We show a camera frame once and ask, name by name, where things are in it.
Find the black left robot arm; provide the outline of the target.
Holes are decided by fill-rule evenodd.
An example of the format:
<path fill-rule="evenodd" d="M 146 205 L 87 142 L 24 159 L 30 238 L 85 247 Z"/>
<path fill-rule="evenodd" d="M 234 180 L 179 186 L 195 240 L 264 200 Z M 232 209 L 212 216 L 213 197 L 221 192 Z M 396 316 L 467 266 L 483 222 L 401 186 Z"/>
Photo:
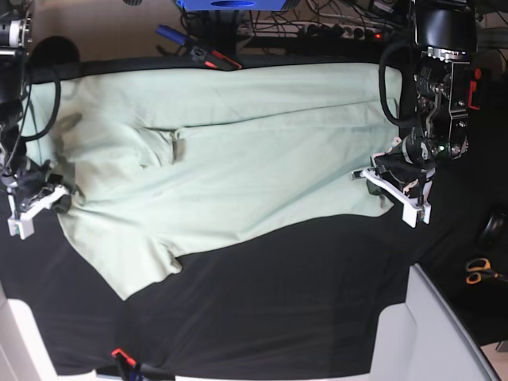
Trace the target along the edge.
<path fill-rule="evenodd" d="M 428 197 L 439 164 L 459 159 L 468 150 L 471 110 L 471 56 L 477 49 L 472 1 L 415 1 L 413 38 L 390 44 L 379 62 L 379 95 L 387 120 L 399 127 L 386 152 L 371 156 L 369 167 L 352 173 L 366 179 L 373 195 L 390 195 L 402 203 L 409 226 L 429 223 Z M 414 115 L 396 117 L 387 104 L 387 62 L 401 48 L 420 51 L 414 72 Z"/>

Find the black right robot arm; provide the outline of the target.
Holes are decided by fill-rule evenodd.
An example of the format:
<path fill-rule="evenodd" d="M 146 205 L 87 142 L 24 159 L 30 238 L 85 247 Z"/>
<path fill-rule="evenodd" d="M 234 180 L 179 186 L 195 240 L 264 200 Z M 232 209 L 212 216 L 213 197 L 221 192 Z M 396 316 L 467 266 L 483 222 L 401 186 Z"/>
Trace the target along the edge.
<path fill-rule="evenodd" d="M 53 172 L 54 163 L 38 164 L 27 155 L 26 144 L 45 137 L 56 122 L 61 82 L 53 75 L 55 101 L 46 126 L 25 136 L 31 106 L 33 1 L 1 2 L 1 184 L 5 187 L 11 215 L 7 220 L 12 237 L 25 240 L 35 232 L 33 219 L 43 210 L 68 211 L 71 190 L 63 176 Z"/>

